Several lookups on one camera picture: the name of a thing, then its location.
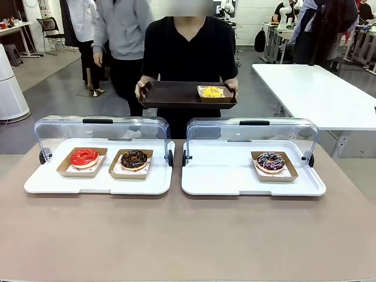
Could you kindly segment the person's right hand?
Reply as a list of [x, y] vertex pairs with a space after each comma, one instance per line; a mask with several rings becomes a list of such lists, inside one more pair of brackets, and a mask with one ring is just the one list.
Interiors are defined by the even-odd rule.
[[146, 93], [145, 86], [148, 82], [152, 82], [152, 81], [155, 81], [155, 79], [149, 76], [142, 76], [140, 78], [140, 80], [138, 81], [135, 87], [135, 94], [138, 100], [145, 97], [145, 93]]

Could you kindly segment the person's left hand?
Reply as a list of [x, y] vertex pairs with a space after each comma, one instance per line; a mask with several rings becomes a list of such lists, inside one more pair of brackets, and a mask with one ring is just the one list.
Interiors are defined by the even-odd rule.
[[238, 94], [239, 90], [239, 82], [237, 78], [232, 78], [224, 81], [225, 84], [227, 84], [230, 88], [230, 90], [233, 90], [235, 95]]

